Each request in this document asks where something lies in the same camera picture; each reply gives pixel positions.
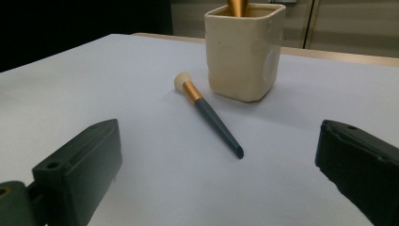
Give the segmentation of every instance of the cup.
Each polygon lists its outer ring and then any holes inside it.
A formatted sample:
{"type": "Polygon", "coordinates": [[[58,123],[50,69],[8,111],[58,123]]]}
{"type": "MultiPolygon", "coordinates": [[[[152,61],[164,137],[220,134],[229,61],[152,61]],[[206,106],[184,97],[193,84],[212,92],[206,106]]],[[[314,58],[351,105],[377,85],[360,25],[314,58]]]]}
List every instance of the cup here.
{"type": "Polygon", "coordinates": [[[211,90],[243,102],[258,101],[276,81],[285,6],[249,4],[247,17],[228,6],[207,12],[205,43],[211,90]]]}

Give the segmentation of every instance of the dark green brush handle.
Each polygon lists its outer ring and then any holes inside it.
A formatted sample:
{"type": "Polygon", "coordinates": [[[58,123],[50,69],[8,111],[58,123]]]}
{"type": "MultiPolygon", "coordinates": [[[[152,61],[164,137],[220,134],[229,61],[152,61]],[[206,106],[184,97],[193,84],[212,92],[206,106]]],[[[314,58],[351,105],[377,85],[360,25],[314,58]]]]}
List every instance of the dark green brush handle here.
{"type": "Polygon", "coordinates": [[[194,103],[195,108],[201,114],[201,116],[208,121],[208,123],[213,127],[213,129],[222,137],[226,144],[231,148],[231,150],[237,155],[239,159],[244,157],[243,149],[237,140],[232,136],[229,129],[223,123],[223,121],[217,116],[216,112],[203,98],[199,98],[194,103]]]}

